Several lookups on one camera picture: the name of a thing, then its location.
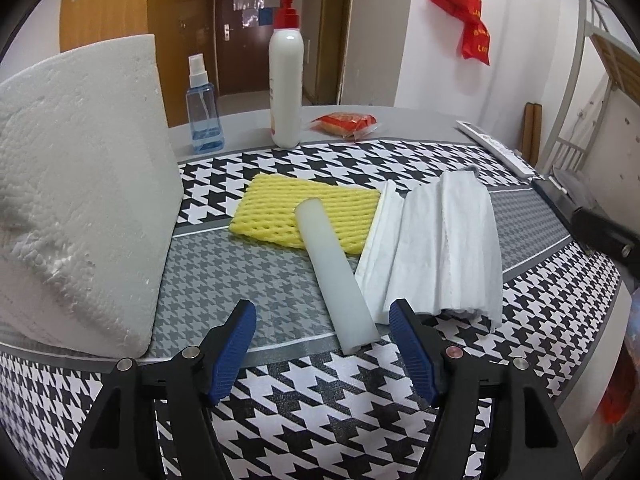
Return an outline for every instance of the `white spray cap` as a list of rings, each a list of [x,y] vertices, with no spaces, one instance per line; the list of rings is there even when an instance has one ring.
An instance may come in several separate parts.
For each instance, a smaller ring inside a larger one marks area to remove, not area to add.
[[[204,57],[202,54],[189,56],[189,83],[191,88],[205,85],[209,82],[209,75],[204,68]]]

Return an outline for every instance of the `translucent silicone tube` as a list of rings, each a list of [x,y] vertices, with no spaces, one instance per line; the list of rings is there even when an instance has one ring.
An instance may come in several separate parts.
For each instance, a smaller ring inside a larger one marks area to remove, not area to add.
[[[369,309],[319,198],[296,208],[296,221],[345,355],[380,339]]]

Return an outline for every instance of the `red bottle cap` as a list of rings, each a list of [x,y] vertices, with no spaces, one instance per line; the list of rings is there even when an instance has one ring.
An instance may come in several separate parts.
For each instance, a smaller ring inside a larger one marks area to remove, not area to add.
[[[280,0],[280,8],[273,20],[273,28],[300,28],[300,16],[291,6],[293,0]]]

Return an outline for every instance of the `black and white houndstooth pattern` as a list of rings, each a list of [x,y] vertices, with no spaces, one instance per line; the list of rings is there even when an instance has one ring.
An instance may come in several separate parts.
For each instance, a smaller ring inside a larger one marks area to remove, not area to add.
[[[265,148],[219,155],[180,166],[184,199],[177,226],[228,219],[258,173],[278,173],[337,186],[398,190],[433,182],[443,171],[475,164],[488,187],[522,184],[493,155],[472,144],[367,140],[357,144],[311,144],[295,150]]]
[[[606,257],[575,243],[504,284],[503,326],[434,318],[453,343],[505,362],[526,357],[559,395],[584,361],[620,280]],[[0,354],[0,421],[41,478],[59,479],[92,401],[98,374],[48,367]],[[166,406],[156,404],[165,472],[179,464]],[[479,406],[466,473],[482,464],[490,404]],[[237,479],[409,478],[434,413],[419,399],[387,337],[355,356],[324,352],[242,370],[213,422]]]

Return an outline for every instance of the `foam block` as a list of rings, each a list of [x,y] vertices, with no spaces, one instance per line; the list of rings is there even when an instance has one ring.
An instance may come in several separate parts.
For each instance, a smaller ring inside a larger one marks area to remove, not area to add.
[[[45,344],[142,355],[182,194],[153,36],[4,81],[0,316]]]

